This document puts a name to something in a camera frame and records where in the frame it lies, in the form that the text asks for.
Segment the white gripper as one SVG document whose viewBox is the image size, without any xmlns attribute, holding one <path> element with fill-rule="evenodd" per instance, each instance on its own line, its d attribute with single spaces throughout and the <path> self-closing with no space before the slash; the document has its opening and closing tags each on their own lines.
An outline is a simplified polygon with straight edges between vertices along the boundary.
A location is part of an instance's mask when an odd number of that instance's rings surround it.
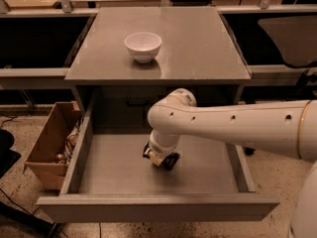
<svg viewBox="0 0 317 238">
<path fill-rule="evenodd" d="M 179 141 L 178 135 L 169 135 L 157 130 L 153 130 L 150 134 L 149 157 L 151 162 L 159 167 L 162 163 L 162 158 L 170 155 L 176 148 Z"/>
</svg>

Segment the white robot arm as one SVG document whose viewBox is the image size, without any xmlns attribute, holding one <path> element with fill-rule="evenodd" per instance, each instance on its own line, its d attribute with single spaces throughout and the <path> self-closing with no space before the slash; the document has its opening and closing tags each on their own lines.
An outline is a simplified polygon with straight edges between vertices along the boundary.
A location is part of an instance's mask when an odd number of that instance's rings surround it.
<svg viewBox="0 0 317 238">
<path fill-rule="evenodd" d="M 172 166 L 182 135 L 198 136 L 313 164 L 298 194 L 287 238 L 317 238 L 317 101 L 199 107 L 178 88 L 148 112 L 152 127 L 144 156 Z"/>
</svg>

